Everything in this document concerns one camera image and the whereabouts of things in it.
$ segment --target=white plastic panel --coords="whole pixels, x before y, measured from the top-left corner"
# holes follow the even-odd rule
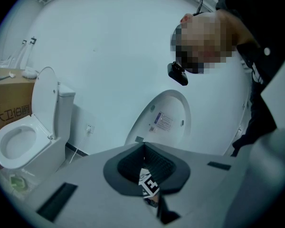
[[[43,126],[53,134],[54,117],[58,95],[58,81],[54,70],[45,67],[38,75],[32,96],[32,112],[43,124]]]
[[[189,136],[190,129],[191,113],[186,98],[179,91],[167,90],[146,106],[125,145],[143,141],[174,147]]]

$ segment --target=person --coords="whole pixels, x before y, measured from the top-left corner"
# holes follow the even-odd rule
[[[191,73],[206,65],[224,62],[240,53],[252,69],[251,119],[246,133],[232,145],[232,156],[273,131],[275,122],[261,92],[285,60],[285,0],[218,0],[215,12],[187,13],[174,31],[171,45],[176,62]]]

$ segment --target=power cord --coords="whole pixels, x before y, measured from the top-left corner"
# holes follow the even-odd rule
[[[80,145],[81,145],[82,142],[86,139],[86,137],[88,136],[88,134],[89,134],[90,132],[91,132],[91,127],[89,126],[89,127],[86,128],[86,130],[85,130],[85,135],[84,135],[83,139],[80,141],[78,147],[76,148],[76,151],[75,151],[75,153],[73,154],[73,156],[72,156],[72,158],[71,158],[69,164],[72,162],[74,156],[75,156],[76,153],[77,153],[77,150],[79,149]]]
[[[203,0],[199,0],[199,6],[198,6],[198,9],[196,10],[196,13],[194,13],[193,14],[193,16],[195,16],[195,15],[198,15],[198,14],[200,14],[200,13],[202,13],[201,11],[200,11],[200,9],[201,9],[201,6],[203,5]]]

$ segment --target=toilet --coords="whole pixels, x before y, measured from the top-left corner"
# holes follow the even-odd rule
[[[40,183],[65,160],[75,92],[44,68],[32,95],[32,115],[0,129],[0,165]]]

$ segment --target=white wall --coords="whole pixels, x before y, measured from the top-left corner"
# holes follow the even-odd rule
[[[43,5],[36,0],[18,0],[0,25],[0,60],[7,59],[27,38],[27,32]]]
[[[145,106],[168,89],[191,104],[192,143],[181,148],[222,154],[233,139],[247,96],[237,58],[211,75],[188,75],[183,87],[168,77],[170,36],[188,0],[54,0],[30,28],[28,64],[53,67],[76,91],[69,142],[78,147],[86,124],[95,126],[79,147],[92,154],[124,145]]]

